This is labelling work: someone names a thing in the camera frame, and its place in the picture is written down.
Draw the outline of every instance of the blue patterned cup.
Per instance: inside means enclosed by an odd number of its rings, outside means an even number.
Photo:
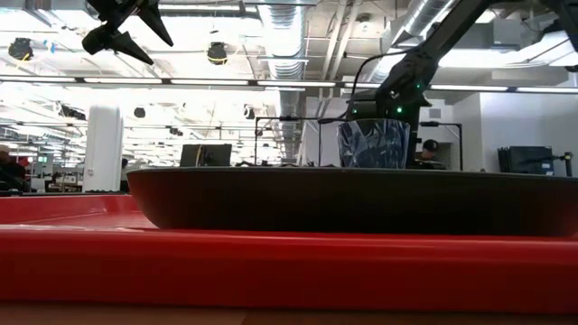
[[[393,119],[362,119],[339,126],[341,167],[406,167],[410,125]]]

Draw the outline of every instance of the computer monitor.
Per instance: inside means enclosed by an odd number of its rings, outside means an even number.
[[[231,151],[231,144],[185,144],[180,166],[230,166]]]
[[[509,172],[554,175],[551,147],[512,146],[509,147],[508,158]]]

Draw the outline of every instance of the ceiling duct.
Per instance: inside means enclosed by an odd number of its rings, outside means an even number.
[[[432,24],[452,5],[453,0],[412,0],[401,22],[392,22],[381,39],[381,51],[386,53],[393,44],[421,37]],[[370,82],[381,83],[389,74],[389,64],[382,59],[370,75]]]
[[[303,55],[303,37],[305,32],[305,9],[303,6],[260,5],[258,7],[265,28],[266,51],[271,57],[283,57],[287,60],[270,60],[271,78],[277,80],[299,80],[303,78],[303,62],[291,60]],[[297,116],[300,93],[279,91],[281,116]],[[298,125],[281,123],[285,144],[285,155],[297,154],[295,143]]]
[[[86,0],[11,0],[13,6],[21,7],[48,26],[54,23],[70,23],[70,15],[61,16],[61,13],[77,11],[98,20],[99,13]],[[164,17],[214,17],[214,18],[242,18],[259,20],[258,11],[254,6],[244,5],[199,5],[189,2],[173,5],[169,1],[161,1],[159,12]]]

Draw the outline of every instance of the security camera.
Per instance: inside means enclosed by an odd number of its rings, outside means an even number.
[[[255,119],[255,109],[249,105],[243,107],[243,116],[246,119]]]
[[[135,108],[135,116],[137,118],[145,118],[145,116],[146,116],[145,109],[142,107]]]

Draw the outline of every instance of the person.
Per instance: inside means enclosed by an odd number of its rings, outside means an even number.
[[[422,152],[415,154],[415,164],[419,169],[444,171],[446,167],[436,159],[440,144],[435,140],[427,140],[422,145]]]
[[[10,157],[10,147],[0,144],[0,190],[26,190],[26,170]]]
[[[424,142],[422,145],[422,152],[420,152],[415,158],[424,162],[435,162],[435,156],[437,155],[439,148],[440,144],[437,141],[429,139]]]
[[[128,165],[128,160],[123,158],[120,169],[120,190],[124,193],[130,192],[128,187],[128,178],[126,177],[126,166]]]

